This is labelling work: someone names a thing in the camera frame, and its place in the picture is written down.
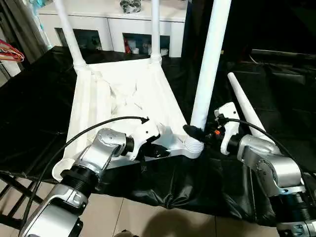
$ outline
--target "black wire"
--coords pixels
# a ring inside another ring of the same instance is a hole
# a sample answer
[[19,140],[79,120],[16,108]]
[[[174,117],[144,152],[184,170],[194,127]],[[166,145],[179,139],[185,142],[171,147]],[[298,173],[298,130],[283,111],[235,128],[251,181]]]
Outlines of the black wire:
[[279,142],[276,138],[274,138],[273,136],[271,136],[270,134],[268,134],[265,130],[259,128],[258,126],[252,124],[252,123],[249,123],[249,122],[246,122],[246,121],[243,121],[243,120],[239,120],[239,119],[235,119],[235,118],[223,118],[223,121],[225,122],[239,122],[239,123],[242,123],[242,124],[245,124],[249,127],[252,127],[256,130],[258,130],[259,132],[263,133],[264,135],[266,135],[267,137],[269,137],[272,141],[275,142],[275,144],[281,149],[283,150],[287,156],[289,156],[292,160],[294,160],[297,165],[299,166],[300,170],[301,170],[301,173],[302,173],[302,179],[304,181],[304,184],[305,186],[307,187],[309,193],[310,193],[310,196],[313,200],[313,203],[314,205],[316,204],[315,203],[315,200],[314,200],[314,195],[312,194],[312,191],[311,189],[309,188],[309,186],[307,185],[307,182],[306,182],[306,179],[304,178],[304,172],[308,173],[309,175],[311,175],[314,179],[316,179],[316,176],[314,175],[314,172],[313,171],[310,171],[308,170],[306,167],[304,167],[303,165],[299,164],[298,161],[294,158],[294,156],[292,156],[292,154],[288,151],[288,149],[281,143]]
[[256,130],[258,130],[259,132],[263,133],[264,135],[266,135],[267,137],[269,137],[272,141],[275,142],[275,144],[281,148],[281,150],[283,150],[287,156],[289,156],[290,158],[292,158],[294,161],[295,161],[295,158],[292,156],[292,154],[288,151],[288,149],[281,143],[279,142],[276,138],[274,138],[273,136],[271,136],[270,134],[268,134],[265,130],[259,128],[258,126],[252,124],[252,123],[249,123],[249,122],[246,122],[246,121],[243,121],[243,120],[240,120],[240,119],[235,119],[235,118],[224,118],[223,119],[224,121],[227,121],[227,122],[239,122],[239,123],[242,123],[242,124],[245,124],[245,125],[248,125],[249,127],[252,127]]
[[74,136],[72,139],[70,139],[64,146],[62,146],[54,155],[53,157],[49,160],[49,162],[46,164],[45,168],[43,169],[42,173],[40,174],[39,176],[39,179],[37,180],[37,183],[35,185],[35,188],[33,189],[33,192],[32,192],[32,195],[31,197],[29,198],[29,201],[28,201],[28,204],[25,208],[25,211],[24,211],[24,214],[23,214],[23,219],[22,219],[22,225],[21,225],[21,229],[20,231],[22,230],[23,226],[25,225],[26,223],[26,220],[29,216],[29,212],[30,212],[30,209],[31,209],[31,205],[32,205],[32,202],[33,202],[33,199],[36,195],[36,192],[38,191],[39,189],[39,186],[40,186],[40,183],[43,179],[43,176],[44,174],[46,173],[48,167],[51,165],[51,163],[55,160],[55,158],[59,155],[59,153],[61,153],[67,146],[69,146],[73,141],[75,141],[77,138],[79,138],[81,135],[85,134],[86,132],[88,131],[91,131],[99,126],[102,126],[104,124],[107,124],[107,123],[110,123],[110,122],[114,122],[114,121],[117,121],[117,120],[122,120],[122,119],[139,119],[142,121],[142,123],[145,123],[147,122],[149,119],[148,118],[142,118],[142,117],[136,117],[136,116],[125,116],[125,117],[118,117],[118,118],[112,118],[112,119],[109,119],[109,120],[106,120],[104,122],[101,122],[101,123],[98,123],[96,125],[93,125],[87,129],[85,129],[84,131],[78,133],[76,136]]

